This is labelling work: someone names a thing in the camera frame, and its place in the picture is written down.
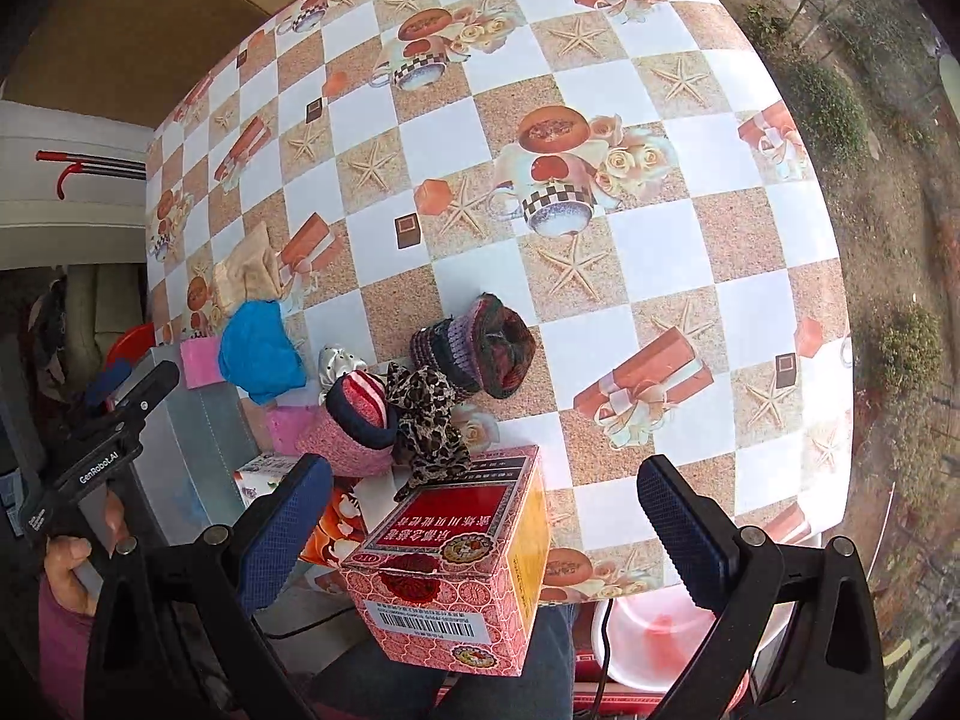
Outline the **left hand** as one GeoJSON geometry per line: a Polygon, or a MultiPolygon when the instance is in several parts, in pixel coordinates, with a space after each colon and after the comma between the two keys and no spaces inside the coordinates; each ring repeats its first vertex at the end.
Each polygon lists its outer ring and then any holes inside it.
{"type": "MultiPolygon", "coordinates": [[[[121,498],[112,489],[106,489],[103,505],[104,525],[109,530],[109,552],[130,536],[125,522],[125,507],[121,498]]],[[[93,546],[81,536],[59,536],[49,539],[44,556],[44,572],[47,585],[57,605],[71,613],[93,617],[98,598],[89,593],[78,577],[78,569],[91,556],[93,546]]]]}

